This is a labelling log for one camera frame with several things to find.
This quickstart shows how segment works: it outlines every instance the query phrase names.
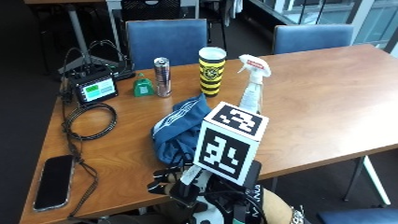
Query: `black and white pattern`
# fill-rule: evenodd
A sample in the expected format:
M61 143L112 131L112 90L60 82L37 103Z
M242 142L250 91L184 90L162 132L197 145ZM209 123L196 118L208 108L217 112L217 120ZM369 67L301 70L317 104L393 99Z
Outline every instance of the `black and white pattern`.
M261 123L259 117L229 105L221 108L212 119L251 136L255 136Z
M206 128L198 155L198 163L238 180L242 164L247 157L250 144Z

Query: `blue cloth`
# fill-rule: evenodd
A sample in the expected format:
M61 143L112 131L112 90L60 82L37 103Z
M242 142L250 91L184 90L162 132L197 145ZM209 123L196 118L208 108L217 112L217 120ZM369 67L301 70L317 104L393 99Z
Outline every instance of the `blue cloth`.
M210 111L206 98L201 94L176 104L173 113L154 125L150 130L154 151L164 163L178 162L184 154L189 154L190 157L188 159L193 159L201 121Z

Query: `white box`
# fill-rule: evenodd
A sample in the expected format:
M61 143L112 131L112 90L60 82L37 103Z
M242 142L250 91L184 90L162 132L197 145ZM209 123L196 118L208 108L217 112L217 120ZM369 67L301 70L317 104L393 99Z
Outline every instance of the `white box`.
M242 186L267 122L221 102L201 123L194 164Z

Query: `power cord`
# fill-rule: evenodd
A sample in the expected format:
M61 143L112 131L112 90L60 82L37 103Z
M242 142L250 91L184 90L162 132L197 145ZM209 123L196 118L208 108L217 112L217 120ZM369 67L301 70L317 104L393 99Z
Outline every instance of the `power cord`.
M89 221L88 219L74 217L74 215L77 214L77 212L81 209L82 205L85 204L85 201L88 200L89 196L94 192L94 190L98 186L98 181L100 181L98 173L97 173L96 169L92 166L89 166L85 163L85 160L82 159L82 142L85 140L97 139L97 138L102 137L105 134L108 134L112 131L112 129L114 128L116 122L117 122L117 113L116 113L116 110L113 109L113 107L110 105L106 105L104 103L88 103L85 105L80 105L70 112L70 114L66 116L66 112L65 112L66 111L66 105L70 104L72 98L73 98L73 91L72 91L70 85L68 84L68 80L66 80L66 60L68 60L69 54L73 50L77 51L81 54L82 58L84 58L84 61L82 61L84 69L88 68L88 66L85 64L85 54L81 52L80 49L70 48L66 52L66 56L65 56L65 60L64 60L64 73L62 73L62 76L61 76L62 84L61 84L60 96L61 96L61 101L62 101L62 118L64 118L62 127L64 127L64 132L66 133L66 146L68 146L68 149L69 149L69 153L73 155L76 163L80 164L84 167L86 173L93 178L93 182L92 182L90 186L88 187L88 189L85 191L85 194L84 194L81 200L78 201L78 203L76 205L76 208L73 209L69 216L66 217L66 219L68 220L77 220L77 221L81 221L84 223L94 223L94 222ZM78 118L78 116L81 116L88 110L94 109L94 108L101 108L101 109L105 109L110 112L110 115L112 115L110 123L109 123L108 127L101 132L98 132L98 133L96 133L90 136L80 136L77 133L74 133L70 130L72 123L73 123L74 119ZM72 138L80 140L81 150L78 150L76 145L72 143Z
M126 66L128 66L128 61L129 59L126 58L126 56L117 50L116 48L116 45L112 43L110 40L94 40L90 44L89 44L89 47L88 47L88 50L86 50L86 54L89 55L90 51L97 47L97 46L104 46L104 45L108 45L110 48L113 48L116 50L116 52L118 53L118 55L121 55L121 57L124 58L124 70L120 71L120 72L116 72L112 70L112 68L109 67L108 64L104 64L101 62L101 60L98 60L98 62L101 63L101 65L104 65L109 70L110 70L110 73L114 77L114 79L118 81L118 80L122 80L122 79L126 79L126 78L130 78L130 77L134 77L136 76L136 73L133 72L133 67L134 67L134 64L132 64L132 72L128 74L128 75L124 75L125 71L126 71Z
M98 181L100 181L100 178L98 178L98 173L96 171L96 169L89 166L86 163L85 163L85 160L82 159L82 150L84 150L84 145L82 145L82 139L80 139L80 142L81 142L81 150L78 151L76 145L72 143L72 139L70 139L70 135L66 136L66 145L68 145L68 149L69 149L69 152L70 154L73 155L74 157L74 161L77 164L80 164L86 173L90 175L90 177L93 178L93 182L90 184L90 186L88 187L86 191L85 191L85 194L81 198L81 200L78 201L73 211L70 212L69 216L66 217L68 220L78 220L84 223L94 223L94 222L90 222L82 218L76 218L74 215L77 214L80 208L82 207L82 205L85 204L85 201L86 199L89 198L89 196L92 195L92 193L94 192L96 188L98 187Z
M246 193L238 191L238 190L233 190L233 189L226 189L226 190L219 190L219 191L213 191L213 192L202 192L198 194L198 196L208 196L208 195L219 195L219 194L235 194L241 197L245 198L245 200L251 204L251 206L255 208L255 210L258 211L263 224L267 224L267 220L263 214L263 210L259 206L259 204L257 203L255 199L247 195Z
M105 109L105 110L108 110L110 112L110 115L112 115L112 120L109 122L109 125L98 133L96 133L93 135L89 135L89 136L81 136L70 130L72 123L73 123L76 118L78 118L88 110L92 110L92 109ZM104 103L88 103L85 105L81 105L64 118L65 118L64 123L62 123L64 132L70 137L73 137L76 139L81 139L82 141L93 140L93 139L97 139L97 138L102 137L104 135L106 135L112 131L112 129L114 128L116 123L117 123L116 110L110 105L106 105Z

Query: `green object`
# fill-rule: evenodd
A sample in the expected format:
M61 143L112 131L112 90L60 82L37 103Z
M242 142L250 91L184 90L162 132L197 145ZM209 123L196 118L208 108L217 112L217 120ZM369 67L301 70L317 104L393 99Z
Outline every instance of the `green object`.
M97 90L98 90L98 85L94 85L94 86L88 87L88 88L85 89L86 92L93 92L93 91L97 91Z
M233 224L245 224L245 223L241 222L241 221L237 221L237 220L234 219Z
M136 97L154 94L152 82L148 78L138 78L134 81L133 94Z

